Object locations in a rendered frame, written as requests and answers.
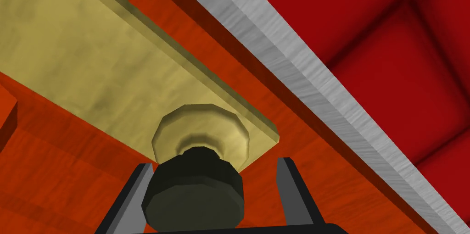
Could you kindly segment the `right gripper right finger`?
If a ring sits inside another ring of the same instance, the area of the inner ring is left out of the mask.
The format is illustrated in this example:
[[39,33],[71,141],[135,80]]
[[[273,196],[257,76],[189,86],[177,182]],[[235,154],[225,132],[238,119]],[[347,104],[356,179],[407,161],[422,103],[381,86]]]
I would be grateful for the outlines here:
[[276,183],[287,225],[325,224],[304,179],[291,158],[278,159]]

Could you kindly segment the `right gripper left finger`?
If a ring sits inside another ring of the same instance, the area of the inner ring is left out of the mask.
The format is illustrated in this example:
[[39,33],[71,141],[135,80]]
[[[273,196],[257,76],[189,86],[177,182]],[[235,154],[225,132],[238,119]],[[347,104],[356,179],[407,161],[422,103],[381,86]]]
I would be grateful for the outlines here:
[[95,234],[143,234],[146,219],[141,204],[153,174],[151,163],[137,165]]

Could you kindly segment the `orange wooden door leaf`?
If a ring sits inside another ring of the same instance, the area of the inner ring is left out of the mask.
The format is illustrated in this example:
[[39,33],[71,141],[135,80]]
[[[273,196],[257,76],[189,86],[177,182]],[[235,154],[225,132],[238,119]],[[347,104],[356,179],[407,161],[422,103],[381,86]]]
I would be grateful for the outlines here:
[[[276,159],[290,156],[326,221],[349,234],[425,234],[218,43],[194,0],[130,0],[271,120],[279,143],[242,172],[242,227],[284,225]],[[0,85],[17,129],[0,153],[0,234],[93,234],[147,158],[167,55],[99,0],[0,0]]]

